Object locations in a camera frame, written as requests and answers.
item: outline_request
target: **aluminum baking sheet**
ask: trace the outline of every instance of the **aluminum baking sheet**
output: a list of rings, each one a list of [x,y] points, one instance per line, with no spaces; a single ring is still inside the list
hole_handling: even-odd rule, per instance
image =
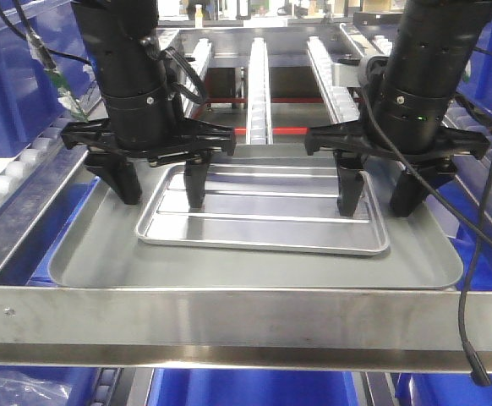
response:
[[[334,168],[332,154],[308,157],[303,145],[238,145],[218,164]],[[391,215],[394,180],[384,162],[370,158],[366,170],[385,220],[390,247],[378,255],[327,255],[290,251],[214,249],[147,244],[135,226],[167,173],[136,162],[146,193],[126,206],[100,182],[73,220],[50,265],[52,279],[76,288],[402,288],[452,286],[462,262],[429,209],[410,217]]]
[[[169,168],[136,228],[148,244],[376,255],[389,246],[364,174],[353,217],[336,206],[334,167],[211,165],[203,207],[190,209],[182,164]]]

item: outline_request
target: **stainless steel frame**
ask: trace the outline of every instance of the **stainless steel frame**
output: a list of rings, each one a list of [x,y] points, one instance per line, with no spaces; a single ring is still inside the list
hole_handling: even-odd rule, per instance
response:
[[[344,49],[332,28],[285,29],[266,37],[275,65],[307,62],[286,30],[304,39],[302,52],[311,35],[330,52]],[[245,66],[242,40],[249,51],[270,32],[191,30],[182,41],[188,50],[206,36],[220,58],[212,66]],[[0,216],[0,272],[79,176],[83,155],[56,151]],[[463,372],[457,300],[454,291],[0,287],[0,363]],[[492,292],[470,293],[467,329],[492,371]]]

